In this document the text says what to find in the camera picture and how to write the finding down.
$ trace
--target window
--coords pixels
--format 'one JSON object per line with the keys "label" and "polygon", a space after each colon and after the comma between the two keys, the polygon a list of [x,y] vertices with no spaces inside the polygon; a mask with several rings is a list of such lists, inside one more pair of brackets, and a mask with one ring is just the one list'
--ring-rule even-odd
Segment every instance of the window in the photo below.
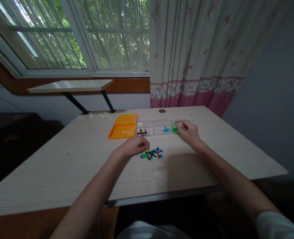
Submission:
{"label": "window", "polygon": [[0,60],[16,77],[143,77],[148,0],[0,0]]}

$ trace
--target hand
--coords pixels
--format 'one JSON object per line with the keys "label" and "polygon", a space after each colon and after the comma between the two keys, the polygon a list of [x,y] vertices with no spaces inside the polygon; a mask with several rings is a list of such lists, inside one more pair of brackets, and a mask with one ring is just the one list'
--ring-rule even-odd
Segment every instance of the hand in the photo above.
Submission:
{"label": "hand", "polygon": [[126,140],[115,151],[123,157],[132,156],[149,149],[149,142],[143,136],[134,136]]}
{"label": "hand", "polygon": [[199,137],[198,126],[192,124],[186,120],[177,120],[177,123],[182,123],[181,126],[179,124],[175,124],[180,134],[185,137],[189,144],[193,147],[199,148],[205,145],[205,142],[202,141]]}

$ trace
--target green trees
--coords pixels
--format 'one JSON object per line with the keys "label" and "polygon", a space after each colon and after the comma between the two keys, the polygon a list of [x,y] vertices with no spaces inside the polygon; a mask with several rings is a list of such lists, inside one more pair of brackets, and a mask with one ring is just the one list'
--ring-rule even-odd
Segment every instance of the green trees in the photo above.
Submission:
{"label": "green trees", "polygon": [[101,69],[148,69],[149,0],[79,2]]}
{"label": "green trees", "polygon": [[[59,0],[17,0],[52,68],[86,68]],[[99,69],[148,69],[149,0],[78,0]]]}

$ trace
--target finger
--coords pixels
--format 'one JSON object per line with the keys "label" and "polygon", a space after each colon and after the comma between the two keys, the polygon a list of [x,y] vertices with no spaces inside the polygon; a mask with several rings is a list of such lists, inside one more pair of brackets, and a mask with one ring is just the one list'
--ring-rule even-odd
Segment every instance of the finger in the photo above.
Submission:
{"label": "finger", "polygon": [[190,123],[190,122],[188,122],[186,120],[183,120],[183,119],[182,120],[176,120],[176,122],[177,123],[183,123],[186,128],[189,128],[192,125],[192,123]]}
{"label": "finger", "polygon": [[183,133],[184,132],[183,128],[181,128],[179,124],[175,124],[175,126],[177,127],[179,133]]}
{"label": "finger", "polygon": [[145,144],[148,148],[150,147],[150,144],[149,142],[144,138],[144,137],[141,137],[141,141],[143,144]]}
{"label": "finger", "polygon": [[147,145],[139,147],[140,152],[143,152],[143,151],[148,150],[148,149],[149,149],[149,147]]}

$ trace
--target left hand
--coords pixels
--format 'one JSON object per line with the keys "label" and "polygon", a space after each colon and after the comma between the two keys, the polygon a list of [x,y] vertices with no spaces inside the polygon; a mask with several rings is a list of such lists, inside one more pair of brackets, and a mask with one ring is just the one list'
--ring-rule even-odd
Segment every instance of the left hand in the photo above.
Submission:
{"label": "left hand", "polygon": [[115,151],[122,156],[132,156],[148,150],[150,147],[149,142],[143,136],[134,136],[126,140],[121,146]]}

